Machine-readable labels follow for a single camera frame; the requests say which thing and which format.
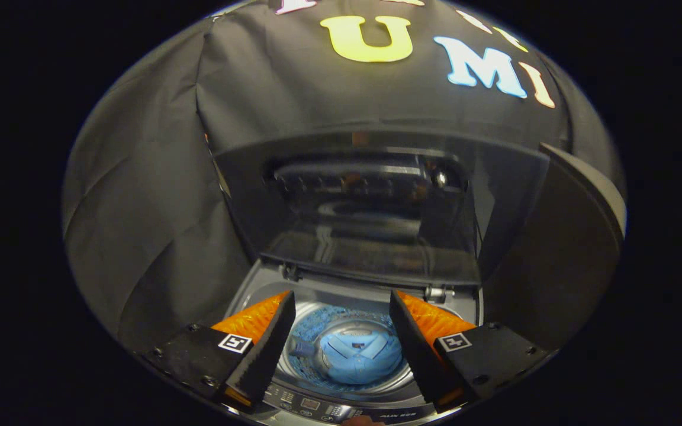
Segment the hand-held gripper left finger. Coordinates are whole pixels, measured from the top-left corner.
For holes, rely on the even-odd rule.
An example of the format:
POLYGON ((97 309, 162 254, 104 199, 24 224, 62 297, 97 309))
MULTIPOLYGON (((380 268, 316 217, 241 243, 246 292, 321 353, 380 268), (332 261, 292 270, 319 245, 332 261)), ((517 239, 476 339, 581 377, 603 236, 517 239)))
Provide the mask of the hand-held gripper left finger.
POLYGON ((212 404, 248 414, 262 403, 295 320, 285 291, 205 327, 190 324, 143 352, 163 377, 212 404))

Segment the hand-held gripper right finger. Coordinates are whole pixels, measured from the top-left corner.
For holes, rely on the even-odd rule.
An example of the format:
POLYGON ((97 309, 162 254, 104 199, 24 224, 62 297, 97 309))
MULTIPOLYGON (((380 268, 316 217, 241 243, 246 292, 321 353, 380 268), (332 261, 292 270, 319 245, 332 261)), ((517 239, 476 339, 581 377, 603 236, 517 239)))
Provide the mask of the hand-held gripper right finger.
POLYGON ((550 356, 500 322, 476 325, 398 289, 390 318, 422 397, 438 413, 490 399, 550 356))

